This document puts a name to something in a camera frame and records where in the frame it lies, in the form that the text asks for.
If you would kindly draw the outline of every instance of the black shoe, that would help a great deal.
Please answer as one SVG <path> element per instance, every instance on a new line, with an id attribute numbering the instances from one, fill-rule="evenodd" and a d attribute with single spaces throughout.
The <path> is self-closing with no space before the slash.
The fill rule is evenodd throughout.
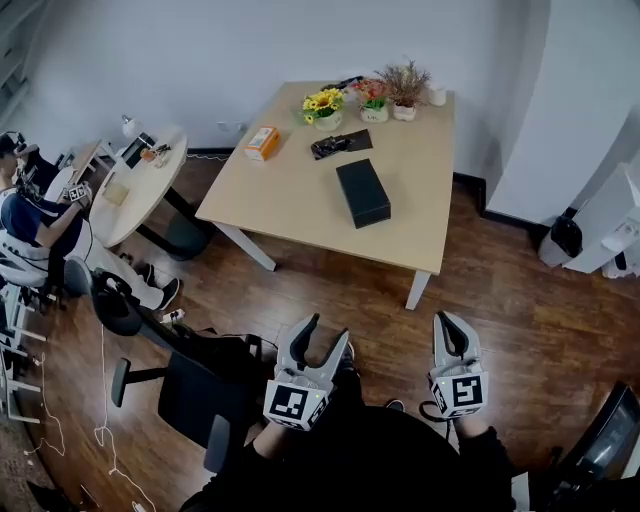
<path id="1" fill-rule="evenodd" d="M 342 353 L 342 357 L 340 358 L 340 362 L 338 363 L 338 368 L 336 368 L 336 373 L 341 372 L 342 370 L 355 370 L 356 367 L 353 364 L 356 358 L 356 351 L 353 348 L 351 342 L 347 343 L 347 348 Z"/>
<path id="2" fill-rule="evenodd" d="M 385 407 L 387 409 L 393 409 L 394 411 L 404 412 L 404 403 L 401 400 L 398 400 L 397 398 L 389 400 L 385 404 Z"/>
<path id="3" fill-rule="evenodd" d="M 164 297 L 162 298 L 162 302 L 158 306 L 158 310 L 162 311 L 166 309 L 169 303 L 176 298 L 178 295 L 178 290 L 180 289 L 180 279 L 177 277 L 172 279 L 167 286 L 162 289 L 162 293 Z"/>
<path id="4" fill-rule="evenodd" d="M 153 265 L 150 265 L 149 263 L 145 263 L 144 267 L 142 268 L 142 272 L 140 272 L 140 275 L 142 276 L 142 279 L 145 282 L 145 284 L 148 284 L 149 286 L 153 286 L 153 277 L 154 277 Z"/>

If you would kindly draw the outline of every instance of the wooden table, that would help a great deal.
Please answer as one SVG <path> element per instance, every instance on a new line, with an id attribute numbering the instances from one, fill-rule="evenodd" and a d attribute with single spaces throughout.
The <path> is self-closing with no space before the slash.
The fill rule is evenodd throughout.
<path id="1" fill-rule="evenodd" d="M 275 263 L 240 229 L 293 240 L 415 270 L 406 303 L 414 309 L 431 274 L 442 263 L 453 177 L 453 110 L 421 108 L 414 122 L 389 118 L 364 123 L 354 105 L 331 133 L 303 125 L 295 115 L 306 94 L 328 82 L 285 83 L 240 141 L 196 216 L 213 222 L 265 268 Z M 243 152 L 260 125 L 282 140 L 266 162 Z M 315 161 L 310 145 L 328 135 L 368 128 L 373 148 Z M 336 167 L 369 158 L 391 202 L 391 219 L 355 229 Z"/>
<path id="2" fill-rule="evenodd" d="M 93 234 L 105 247 L 119 244 L 134 231 L 179 260 L 192 258 L 206 246 L 208 236 L 201 229 L 203 223 L 194 216 L 195 208 L 171 187 L 187 157 L 187 136 L 180 128 L 169 128 L 160 134 L 156 145 L 164 143 L 172 149 L 163 167 L 158 169 L 153 163 L 140 160 L 131 169 L 118 157 L 100 186 L 91 206 L 89 221 Z M 119 206 L 103 196 L 106 185 L 111 181 L 129 189 Z M 163 198 L 181 214 L 176 219 L 179 226 L 172 228 L 170 225 L 167 238 L 143 224 Z"/>

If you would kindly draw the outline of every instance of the black box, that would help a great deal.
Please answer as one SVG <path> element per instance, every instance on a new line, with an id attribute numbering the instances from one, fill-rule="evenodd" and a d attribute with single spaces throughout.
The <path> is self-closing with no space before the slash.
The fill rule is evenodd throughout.
<path id="1" fill-rule="evenodd" d="M 336 171 L 356 228 L 391 218 L 391 203 L 368 158 Z"/>

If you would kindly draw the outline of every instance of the baseboard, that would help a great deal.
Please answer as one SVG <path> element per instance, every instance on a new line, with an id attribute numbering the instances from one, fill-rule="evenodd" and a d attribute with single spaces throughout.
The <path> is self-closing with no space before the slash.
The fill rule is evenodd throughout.
<path id="1" fill-rule="evenodd" d="M 512 217 L 511 215 L 506 215 L 504 213 L 487 210 L 487 182 L 484 178 L 454 172 L 453 181 L 454 183 L 460 183 L 465 186 L 467 190 L 476 197 L 476 208 L 478 210 L 478 214 L 483 219 L 524 229 L 531 234 L 531 238 L 533 240 L 541 240 L 549 231 L 549 227 L 544 224 L 538 224 L 536 222 Z"/>
<path id="2" fill-rule="evenodd" d="M 230 155 L 235 148 L 188 148 L 187 155 Z"/>

